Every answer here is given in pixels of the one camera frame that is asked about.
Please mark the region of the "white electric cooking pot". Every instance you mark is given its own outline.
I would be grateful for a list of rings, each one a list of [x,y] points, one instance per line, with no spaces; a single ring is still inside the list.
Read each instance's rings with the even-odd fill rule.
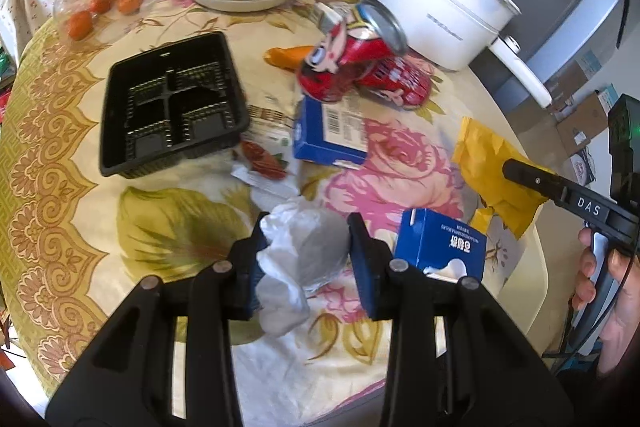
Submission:
[[[468,66],[488,50],[510,70],[539,106],[552,96],[518,56],[520,45],[501,31],[521,13],[512,0],[378,0],[393,13],[409,48],[443,69]]]

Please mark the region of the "floral tablecloth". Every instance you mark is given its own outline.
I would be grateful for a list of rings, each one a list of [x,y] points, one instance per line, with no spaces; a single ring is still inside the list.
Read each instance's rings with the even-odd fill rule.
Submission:
[[[99,170],[106,77],[124,58],[219,31],[250,111],[270,130],[291,128],[295,77],[265,62],[271,48],[313,44],[306,2],[257,15],[224,15],[192,0],[160,0],[130,30],[72,46],[52,0],[1,0],[1,40],[20,62],[1,131],[1,283],[20,345],[46,392],[141,277],[188,277],[224,257],[276,199],[232,176],[230,152],[183,160],[127,180]],[[427,62],[433,92],[414,112],[367,100],[370,155],[358,170],[305,165],[297,190],[340,213],[358,211],[393,242],[401,213],[428,207],[468,220],[477,196],[451,152],[474,118],[514,132],[472,72]],[[232,325],[233,364],[249,426],[373,426],[378,422],[390,325],[360,309],[344,272],[310,302],[309,320],[272,338]]]

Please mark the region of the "black plastic food tray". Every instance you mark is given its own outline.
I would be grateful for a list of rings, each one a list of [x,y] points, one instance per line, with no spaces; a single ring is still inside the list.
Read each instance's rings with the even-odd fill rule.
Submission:
[[[237,146],[250,111],[220,31],[168,43],[108,72],[100,173],[136,179]]]

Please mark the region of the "red milk drink can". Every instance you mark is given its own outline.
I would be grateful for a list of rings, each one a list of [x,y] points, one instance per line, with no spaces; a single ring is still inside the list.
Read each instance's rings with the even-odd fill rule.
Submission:
[[[306,55],[296,78],[311,98],[339,102],[370,66],[407,50],[407,37],[394,14],[378,0],[362,0]]]

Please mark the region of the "blue barcode carton box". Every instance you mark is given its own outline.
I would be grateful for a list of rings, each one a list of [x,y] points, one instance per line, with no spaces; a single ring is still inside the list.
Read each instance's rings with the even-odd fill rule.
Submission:
[[[297,103],[293,155],[320,166],[359,169],[368,157],[368,138],[355,91],[336,103],[304,95]]]

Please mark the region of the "orange peel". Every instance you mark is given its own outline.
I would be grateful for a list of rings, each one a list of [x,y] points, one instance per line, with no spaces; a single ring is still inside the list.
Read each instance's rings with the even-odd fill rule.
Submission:
[[[314,49],[314,46],[293,46],[292,48],[268,49],[262,58],[274,67],[286,70],[296,70],[303,63],[305,57]]]

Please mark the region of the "white nut snack packet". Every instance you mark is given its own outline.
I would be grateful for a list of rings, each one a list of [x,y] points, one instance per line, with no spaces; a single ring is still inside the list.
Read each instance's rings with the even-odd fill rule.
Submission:
[[[248,113],[250,127],[233,150],[231,176],[282,199],[298,196],[302,162],[294,157],[293,119],[256,105]]]

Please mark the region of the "white tissue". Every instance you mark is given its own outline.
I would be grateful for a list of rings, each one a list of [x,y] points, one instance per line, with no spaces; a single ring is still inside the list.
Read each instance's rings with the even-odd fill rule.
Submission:
[[[274,207],[259,230],[267,246],[256,254],[258,321],[265,334],[281,337],[308,320],[308,297],[345,268],[349,229],[338,213],[298,196]]]

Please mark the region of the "cardboard boxes on floor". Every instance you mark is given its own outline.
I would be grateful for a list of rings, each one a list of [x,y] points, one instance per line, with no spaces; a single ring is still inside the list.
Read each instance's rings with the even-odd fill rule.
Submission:
[[[562,147],[570,158],[579,184],[596,179],[594,161],[588,146],[608,127],[608,112],[618,99],[612,84],[580,95],[590,72],[601,68],[598,58],[588,51],[585,56],[567,62],[548,82],[552,95],[551,112],[556,119]]]

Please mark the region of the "yellow snack wrapper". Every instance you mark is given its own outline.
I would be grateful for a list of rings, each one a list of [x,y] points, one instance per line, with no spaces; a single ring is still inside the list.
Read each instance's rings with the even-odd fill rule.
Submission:
[[[520,239],[548,198],[507,180],[502,167],[509,159],[535,167],[502,136],[474,118],[462,118],[452,161],[458,165],[466,185],[484,200],[484,207],[474,211],[470,225],[487,233],[492,217],[497,215],[513,236]]]

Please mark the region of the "blue tissue box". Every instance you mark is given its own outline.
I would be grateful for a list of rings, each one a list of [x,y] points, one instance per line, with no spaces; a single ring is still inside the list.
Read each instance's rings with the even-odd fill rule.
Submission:
[[[427,277],[454,282],[481,280],[486,235],[466,223],[427,208],[406,210],[401,217],[394,257],[404,259]]]

